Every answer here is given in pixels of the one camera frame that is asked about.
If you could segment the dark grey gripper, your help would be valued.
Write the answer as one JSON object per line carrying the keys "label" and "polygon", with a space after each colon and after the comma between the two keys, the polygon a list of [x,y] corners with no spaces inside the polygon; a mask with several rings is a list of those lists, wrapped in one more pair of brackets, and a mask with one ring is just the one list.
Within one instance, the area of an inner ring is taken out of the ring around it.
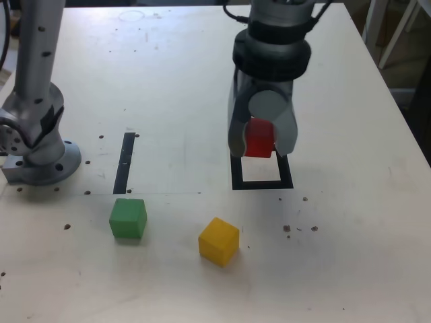
{"label": "dark grey gripper", "polygon": [[[266,89],[256,93],[257,89]],[[275,148],[281,156],[291,154],[298,137],[292,104],[293,82],[262,81],[234,69],[228,104],[228,146],[233,157],[246,151],[245,130],[251,116],[273,126]]]}

